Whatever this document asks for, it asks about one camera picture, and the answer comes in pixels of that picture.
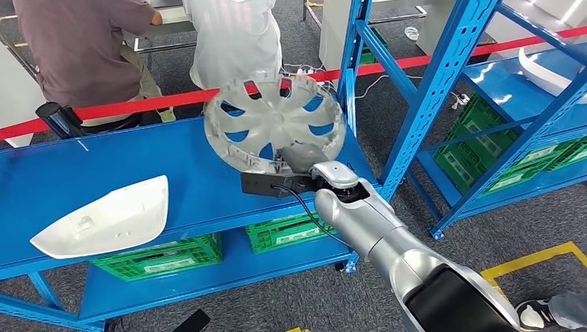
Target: black cable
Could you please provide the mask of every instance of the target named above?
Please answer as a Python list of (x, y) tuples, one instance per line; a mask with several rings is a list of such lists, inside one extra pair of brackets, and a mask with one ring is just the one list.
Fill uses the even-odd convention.
[(276, 184), (275, 184), (275, 185), (271, 185), (271, 187), (272, 187), (273, 189), (275, 189), (275, 188), (279, 188), (279, 189), (285, 190), (286, 192), (288, 192), (288, 193), (292, 194), (294, 197), (296, 197), (296, 198), (298, 199), (298, 201), (300, 202), (300, 204), (301, 204), (301, 205), (304, 207), (304, 210), (306, 210), (306, 213), (308, 213), (308, 216), (310, 217), (310, 219), (312, 220), (312, 222), (313, 222), (313, 223), (315, 223), (315, 224), (316, 224), (316, 226), (318, 226), (318, 228), (320, 228), (320, 230), (321, 230), (321, 231), (323, 231), (324, 233), (326, 233), (326, 235), (328, 235), (329, 237), (331, 237), (331, 238), (333, 238), (333, 239), (337, 240), (338, 242), (340, 242), (340, 243), (344, 244), (345, 246), (347, 246), (347, 247), (349, 247), (349, 248), (352, 248), (350, 244), (348, 244), (348, 243), (344, 242), (344, 240), (342, 240), (340, 237), (335, 237), (335, 236), (334, 236), (334, 235), (333, 235), (331, 232), (328, 232), (328, 231), (326, 230), (326, 228), (324, 228), (324, 227), (323, 227), (323, 226), (322, 226), (322, 225), (321, 225), (321, 224), (320, 224), (320, 223), (319, 223), (319, 222), (316, 220), (316, 218), (314, 218), (314, 215), (311, 213), (310, 209), (308, 208), (308, 205), (306, 205), (306, 202), (304, 202), (304, 200), (303, 200), (303, 199), (300, 197), (300, 195), (299, 195), (297, 192), (295, 192), (293, 189), (291, 189), (291, 188), (288, 188), (288, 187), (286, 187), (286, 186), (284, 186), (284, 185), (276, 185)]

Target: white plastic part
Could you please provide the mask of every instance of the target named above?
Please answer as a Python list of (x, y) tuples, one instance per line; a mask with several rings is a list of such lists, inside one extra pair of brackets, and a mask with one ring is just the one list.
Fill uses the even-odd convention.
[[(287, 96), (281, 96), (282, 80), (289, 80)], [(254, 83), (261, 98), (252, 99), (245, 84)], [(304, 107), (312, 98), (319, 105), (313, 111)], [(226, 102), (242, 114), (235, 116), (222, 109)], [(276, 174), (289, 169), (279, 160), (261, 158), (261, 151), (271, 143), (273, 159), (277, 150), (295, 142), (315, 144), (334, 160), (340, 152), (346, 133), (341, 107), (316, 81), (305, 76), (283, 77), (261, 73), (253, 81), (232, 80), (226, 84), (204, 111), (204, 129), (210, 146), (230, 166), (241, 172)], [(332, 129), (316, 135), (311, 127)], [(246, 134), (240, 141), (231, 140), (231, 133)]]
[(168, 195), (164, 175), (114, 190), (52, 223), (30, 242), (56, 259), (139, 246), (165, 228)]
[[(560, 95), (561, 92), (563, 92), (563, 90), (571, 83), (571, 80), (568, 78), (550, 71), (537, 64), (532, 58), (528, 58), (524, 53), (523, 47), (520, 48), (520, 51), (518, 52), (518, 59), (524, 76), (539, 88), (553, 96)], [(577, 103), (587, 103), (587, 95), (582, 97)]]

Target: khaki pants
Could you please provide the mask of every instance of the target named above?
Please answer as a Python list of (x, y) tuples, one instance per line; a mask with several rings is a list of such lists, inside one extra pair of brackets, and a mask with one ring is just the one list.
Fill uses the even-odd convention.
[[(149, 69), (145, 66), (145, 62), (140, 55), (136, 54), (132, 48), (123, 45), (120, 50), (120, 56), (141, 72), (141, 89), (138, 91), (138, 95), (129, 101), (162, 96), (161, 89), (155, 82), (155, 79), (153, 78), (153, 75), (151, 75), (151, 72), (149, 72)], [(127, 117), (128, 115), (125, 114), (123, 116), (109, 116), (106, 118), (85, 120), (82, 125), (88, 127), (98, 126), (103, 125), (104, 123), (119, 121)]]

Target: green crate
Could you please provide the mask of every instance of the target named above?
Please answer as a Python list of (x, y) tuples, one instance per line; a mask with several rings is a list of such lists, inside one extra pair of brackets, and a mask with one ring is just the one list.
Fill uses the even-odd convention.
[[(479, 95), (474, 94), (445, 140), (452, 140), (465, 134), (479, 132), (483, 129), (503, 124), (505, 124), (503, 117), (495, 112)], [(488, 135), (477, 136), (464, 141), (464, 143), (479, 157), (483, 167), (488, 169), (517, 138), (518, 134), (514, 130), (506, 129)], [(510, 166), (509, 170), (513, 171), (546, 160), (553, 160), (562, 154), (567, 147), (567, 144), (562, 143), (528, 152), (522, 159)], [(440, 147), (435, 154), (435, 158), (444, 149), (446, 149), (446, 146)]]
[[(461, 194), (471, 189), (475, 181), (487, 171), (479, 157), (463, 142), (447, 145), (446, 149), (435, 157), (435, 160)], [(482, 195), (530, 180), (549, 164), (550, 160), (542, 160), (522, 168), (510, 168)]]
[(464, 194), (487, 169), (463, 142), (445, 145), (443, 148), (442, 152), (435, 154), (434, 159), (461, 194)]
[[(479, 95), (473, 94), (457, 121), (444, 140), (475, 133), (483, 129), (505, 124), (505, 120), (495, 112)], [(489, 167), (516, 139), (518, 134), (512, 129), (478, 136), (467, 140), (467, 145), (480, 157), (485, 167)]]
[(545, 169), (550, 164), (550, 160), (542, 160), (537, 163), (527, 165), (518, 169), (509, 169), (502, 174), (499, 179), (489, 189), (485, 190), (481, 196), (498, 192), (505, 188), (518, 185), (522, 182), (528, 181)]
[[(375, 36), (377, 36), (377, 39), (379, 39), (379, 41), (383, 44), (383, 47), (387, 48), (387, 42), (383, 36), (381, 36), (381, 33), (379, 33), (379, 31), (377, 31), (375, 28), (372, 28), (372, 30)], [(361, 64), (374, 64), (375, 62), (377, 62), (375, 55), (373, 55), (367, 45), (363, 44), (363, 50), (361, 51)]]
[(520, 167), (525, 167), (526, 165), (533, 165), (546, 161), (550, 163), (554, 159), (558, 158), (565, 150), (567, 150), (571, 144), (572, 142), (563, 142), (528, 152), (524, 158), (510, 167), (512, 169), (518, 169)]
[(574, 141), (563, 153), (556, 158), (546, 170), (552, 172), (587, 158), (587, 137)]
[[(466, 124), (457, 122), (453, 125), (451, 133), (446, 137), (446, 140), (452, 140), (458, 136), (467, 135), (481, 131), (477, 122), (470, 119)], [(515, 131), (507, 130), (489, 135), (477, 136), (463, 141), (475, 154), (479, 157), (480, 162), (487, 169), (490, 168), (497, 158), (518, 138)]]
[(91, 263), (129, 282), (221, 261), (220, 235), (212, 233), (94, 259)]
[[(328, 232), (334, 232), (331, 226), (320, 221), (316, 213), (313, 215)], [(244, 229), (255, 254), (326, 235), (305, 213), (256, 223)]]

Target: blue shelving unit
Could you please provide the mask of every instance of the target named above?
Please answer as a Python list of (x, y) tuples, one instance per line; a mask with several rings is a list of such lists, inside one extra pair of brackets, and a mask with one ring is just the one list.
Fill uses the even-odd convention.
[[(455, 0), (431, 62), (418, 87), (406, 77), (395, 59), (381, 45), (366, 22), (371, 0), (353, 0), (337, 98), (351, 130), (338, 160), (351, 164), (359, 176), (390, 198), (416, 156), (419, 146), (440, 107), (459, 78), (464, 65), (495, 10), (514, 16), (499, 0)], [(583, 53), (552, 36), (541, 37), (557, 44), (581, 64)], [(406, 98), (409, 109), (380, 180), (354, 137), (356, 132), (354, 84), (363, 43), (368, 45), (392, 81)], [(437, 237), (454, 216), (462, 216), (472, 205), (471, 197), (504, 167), (544, 140), (537, 140), (551, 127), (553, 119), (572, 105), (569, 100), (585, 93), (587, 71), (540, 116), (532, 119), (516, 144), (485, 175), (482, 181), (458, 197), (443, 194), (455, 213), (444, 216), (433, 234)], [(513, 122), (512, 127), (531, 121)], [(426, 160), (426, 154), (418, 154)], [(245, 195), (237, 171), (222, 161), (208, 146), (201, 119), (178, 121), (117, 133), (74, 138), (44, 145), (0, 151), (0, 279), (28, 275), (45, 305), (0, 295), (0, 313), (83, 331), (102, 331), (105, 319), (169, 304), (183, 299), (241, 286), (335, 261), (346, 261), (354, 269), (356, 253), (332, 239), (314, 239), (295, 246), (254, 255), (240, 227), (259, 221), (302, 212), (293, 198), (275, 200)], [(215, 266), (185, 270), (173, 275), (134, 282), (121, 282), (90, 266), (79, 313), (63, 311), (59, 299), (40, 271), (93, 259), (51, 259), (29, 244), (40, 230), (70, 211), (103, 196), (113, 188), (147, 178), (167, 175), (170, 206), (167, 225), (160, 237), (144, 246), (167, 243), (210, 232), (223, 236), (224, 261)], [(438, 176), (440, 187), (445, 178)], [(304, 196), (311, 203), (311, 195)]]
[[(587, 45), (568, 44), (501, 3), (496, 9), (555, 46), (555, 49), (536, 53), (532, 58), (572, 79), (572, 83), (560, 96), (554, 97), (525, 79), (517, 57), (465, 68), (464, 80), (506, 119), (507, 124), (423, 148), (416, 154), (417, 162), (449, 207), (449, 211), (442, 215), (415, 176), (408, 174), (408, 179), (437, 219), (437, 224), (431, 228), (436, 239), (441, 238), (442, 231), (458, 219), (587, 180), (587, 163), (579, 162), (554, 172), (541, 171), (529, 181), (480, 195), (527, 152), (587, 135), (587, 105), (576, 104), (587, 91), (587, 73), (577, 74), (587, 64)], [(468, 192), (461, 194), (433, 160), (435, 150), (441, 145), (506, 128), (513, 128), (520, 136)]]

